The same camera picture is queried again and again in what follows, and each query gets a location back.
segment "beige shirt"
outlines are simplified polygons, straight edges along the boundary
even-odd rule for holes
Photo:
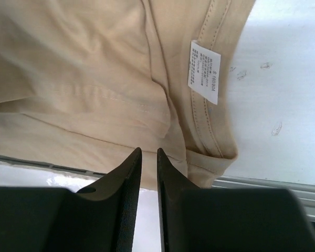
[[[237,157],[229,61],[253,0],[0,1],[0,154],[107,173],[137,146],[200,186]],[[187,86],[191,40],[221,54],[218,105]]]

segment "white label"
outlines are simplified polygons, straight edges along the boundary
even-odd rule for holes
[[[218,103],[218,77],[221,55],[191,42],[188,86],[209,102]]]

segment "black object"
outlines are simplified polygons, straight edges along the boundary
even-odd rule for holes
[[[157,155],[162,251],[315,251],[315,231],[288,190],[200,189]]]
[[[142,153],[73,193],[0,187],[0,252],[131,251]]]

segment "white surface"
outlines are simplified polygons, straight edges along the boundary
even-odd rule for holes
[[[0,186],[66,187],[73,192],[93,183],[97,178],[33,166],[0,162]]]
[[[140,190],[133,252],[160,252],[159,202],[156,191]]]
[[[315,184],[315,0],[257,0],[231,64],[225,175]]]

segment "dark spot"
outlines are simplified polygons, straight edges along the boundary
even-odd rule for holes
[[[271,66],[273,66],[273,64],[271,62],[266,62],[266,63],[262,64],[260,66],[260,68],[266,70],[266,69],[270,69]]]
[[[282,122],[277,122],[277,124],[274,126],[273,130],[272,130],[272,136],[276,137],[282,128]]]
[[[244,79],[244,77],[246,76],[246,74],[247,74],[247,71],[246,71],[246,70],[239,72],[239,73],[237,74],[237,80],[242,80],[242,79]]]

